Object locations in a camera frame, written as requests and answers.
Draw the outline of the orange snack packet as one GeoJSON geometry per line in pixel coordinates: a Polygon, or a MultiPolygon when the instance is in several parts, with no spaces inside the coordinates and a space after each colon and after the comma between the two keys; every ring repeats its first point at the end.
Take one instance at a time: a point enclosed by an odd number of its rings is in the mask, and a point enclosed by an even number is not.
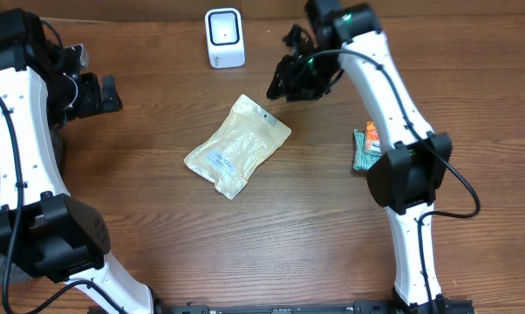
{"type": "Polygon", "coordinates": [[[368,154],[381,155],[381,144],[378,131],[372,121],[368,121],[365,127],[364,150],[368,154]]]}

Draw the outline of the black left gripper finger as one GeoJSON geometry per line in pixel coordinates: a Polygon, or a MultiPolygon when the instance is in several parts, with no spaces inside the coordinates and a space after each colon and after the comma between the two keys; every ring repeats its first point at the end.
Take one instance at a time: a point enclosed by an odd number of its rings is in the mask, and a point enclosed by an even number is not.
{"type": "Polygon", "coordinates": [[[100,106],[101,113],[115,113],[123,108],[120,98],[104,99],[100,106]]]}
{"type": "Polygon", "coordinates": [[[102,97],[103,100],[119,99],[114,76],[106,75],[102,78],[102,97]]]}

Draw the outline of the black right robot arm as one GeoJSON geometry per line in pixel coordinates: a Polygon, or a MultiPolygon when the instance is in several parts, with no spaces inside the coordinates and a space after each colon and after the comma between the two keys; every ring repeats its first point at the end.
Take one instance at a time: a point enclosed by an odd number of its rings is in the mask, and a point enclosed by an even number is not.
{"type": "Polygon", "coordinates": [[[267,97],[317,100],[349,76],[378,131],[380,157],[366,179],[387,213],[395,252],[392,300],[376,305],[388,313],[448,313],[434,276],[431,222],[452,142],[414,105],[370,5],[309,1],[304,10],[311,29],[295,25],[283,37],[292,52],[278,63],[267,97]]]}

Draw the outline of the teal tissue pouch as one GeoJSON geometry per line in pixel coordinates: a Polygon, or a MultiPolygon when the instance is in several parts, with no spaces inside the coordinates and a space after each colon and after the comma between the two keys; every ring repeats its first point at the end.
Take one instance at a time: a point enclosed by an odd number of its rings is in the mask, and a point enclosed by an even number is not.
{"type": "Polygon", "coordinates": [[[365,134],[358,129],[353,131],[355,152],[352,167],[355,171],[369,170],[379,159],[380,156],[370,154],[365,151],[365,134]]]}

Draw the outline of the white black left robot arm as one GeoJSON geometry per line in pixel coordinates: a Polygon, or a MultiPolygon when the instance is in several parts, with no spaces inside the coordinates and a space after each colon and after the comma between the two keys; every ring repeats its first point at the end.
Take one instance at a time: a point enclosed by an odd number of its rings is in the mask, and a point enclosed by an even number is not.
{"type": "Polygon", "coordinates": [[[63,181],[59,129],[122,103],[113,77],[87,71],[85,47],[49,40],[50,29],[24,10],[0,13],[0,286],[45,277],[85,293],[97,313],[162,313],[113,255],[100,212],[63,181]]]}

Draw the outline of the beige glossy plastic package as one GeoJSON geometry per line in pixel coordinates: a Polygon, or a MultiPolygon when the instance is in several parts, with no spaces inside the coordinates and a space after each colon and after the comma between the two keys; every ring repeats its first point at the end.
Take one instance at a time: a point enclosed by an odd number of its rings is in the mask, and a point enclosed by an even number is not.
{"type": "Polygon", "coordinates": [[[184,163],[232,200],[290,135],[288,126],[243,94],[218,130],[189,153],[184,163]]]}

